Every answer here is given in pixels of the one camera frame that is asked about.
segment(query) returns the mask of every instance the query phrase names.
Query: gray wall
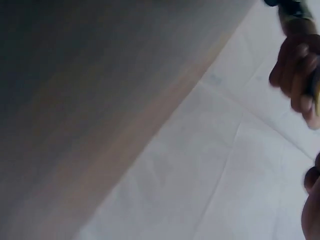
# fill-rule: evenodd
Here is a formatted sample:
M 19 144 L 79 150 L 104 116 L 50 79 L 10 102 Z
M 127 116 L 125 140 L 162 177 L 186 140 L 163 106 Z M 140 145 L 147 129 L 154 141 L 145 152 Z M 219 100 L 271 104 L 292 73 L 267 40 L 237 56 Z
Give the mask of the gray wall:
M 254 0 L 1 10 L 1 239 L 70 239 Z

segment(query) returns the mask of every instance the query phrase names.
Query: finger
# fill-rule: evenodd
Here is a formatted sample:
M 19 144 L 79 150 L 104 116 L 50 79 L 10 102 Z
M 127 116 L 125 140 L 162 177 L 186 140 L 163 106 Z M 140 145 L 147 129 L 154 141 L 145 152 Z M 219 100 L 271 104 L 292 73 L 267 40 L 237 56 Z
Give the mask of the finger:
M 317 116 L 316 111 L 315 111 L 315 104 L 312 103 L 312 99 L 308 96 L 303 96 L 301 98 L 302 101 L 302 116 L 308 125 L 308 127 L 312 130 L 317 130 L 320 128 L 320 117 Z
M 298 113 L 303 111 L 301 105 L 301 96 L 307 89 L 308 76 L 316 69 L 318 64 L 317 55 L 314 53 L 309 53 L 296 67 L 297 72 L 293 76 L 292 86 L 291 86 L 291 107 Z
M 298 38 L 298 41 L 302 40 L 305 44 L 309 46 L 310 52 L 320 54 L 320 35 L 309 34 Z
M 278 58 L 274 68 L 269 75 L 269 82 L 271 86 L 277 88 L 280 86 L 280 78 L 283 74 L 283 69 L 286 65 L 288 55 L 292 49 L 303 42 L 301 37 L 287 37 L 280 47 Z
M 315 158 L 314 165 L 315 165 L 316 169 L 320 172 L 320 152 L 318 153 L 318 155 Z
M 320 178 L 315 182 L 312 191 L 302 210 L 301 224 L 303 233 L 308 240 L 319 239 L 320 226 Z
M 281 75 L 282 75 L 282 67 L 280 66 L 280 64 L 276 63 L 269 75 L 269 82 L 272 87 L 278 88 L 280 86 L 279 80 Z
M 289 55 L 284 65 L 279 85 L 282 92 L 288 97 L 291 96 L 292 82 L 300 61 L 308 55 L 308 46 L 304 43 L 298 45 Z
M 317 170 L 317 168 L 314 166 L 310 168 L 305 176 L 304 176 L 304 188 L 308 194 L 311 193 L 312 188 L 314 187 L 314 184 L 320 177 L 320 172 Z

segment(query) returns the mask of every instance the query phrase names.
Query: skin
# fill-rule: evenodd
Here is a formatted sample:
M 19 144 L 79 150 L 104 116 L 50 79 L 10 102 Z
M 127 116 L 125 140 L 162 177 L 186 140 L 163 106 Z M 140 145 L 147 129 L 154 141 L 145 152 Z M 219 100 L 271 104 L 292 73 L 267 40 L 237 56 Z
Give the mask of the skin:
M 303 93 L 306 90 L 308 76 L 318 64 L 320 36 L 314 34 L 315 26 L 311 21 L 304 21 L 302 24 L 307 25 L 302 29 L 309 28 L 309 30 L 303 32 L 301 26 L 297 28 L 297 25 L 283 29 L 287 39 L 280 48 L 277 63 L 270 73 L 269 81 L 271 86 L 281 89 L 290 98 L 292 109 L 301 113 L 309 128 L 319 129 L 320 117 L 315 114 L 313 101 Z M 314 167 L 306 173 L 304 178 L 304 187 L 309 196 L 302 211 L 301 226 L 306 240 L 320 240 L 319 176 L 320 153 L 316 157 Z

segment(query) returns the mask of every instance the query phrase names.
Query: hand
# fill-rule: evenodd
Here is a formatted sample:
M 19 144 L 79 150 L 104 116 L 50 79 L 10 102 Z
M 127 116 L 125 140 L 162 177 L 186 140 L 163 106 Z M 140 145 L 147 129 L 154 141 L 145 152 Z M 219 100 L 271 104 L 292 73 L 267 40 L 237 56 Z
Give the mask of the hand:
M 291 98 L 291 107 L 301 113 L 311 129 L 320 128 L 320 117 L 315 113 L 313 99 L 304 95 L 307 79 L 316 69 L 320 54 L 320 36 L 292 35 L 283 42 L 277 63 L 270 73 L 270 84 L 280 88 Z
M 304 187 L 309 194 L 302 211 L 302 230 L 306 240 L 320 239 L 320 153 L 315 166 L 304 177 Z

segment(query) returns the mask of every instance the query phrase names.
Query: white sheet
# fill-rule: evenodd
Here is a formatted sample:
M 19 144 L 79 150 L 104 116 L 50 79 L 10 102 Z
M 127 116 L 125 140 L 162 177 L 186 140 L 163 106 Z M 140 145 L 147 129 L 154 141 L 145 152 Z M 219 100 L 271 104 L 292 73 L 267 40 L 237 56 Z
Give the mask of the white sheet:
M 303 240 L 320 132 L 269 86 L 283 40 L 257 2 L 76 239 Z

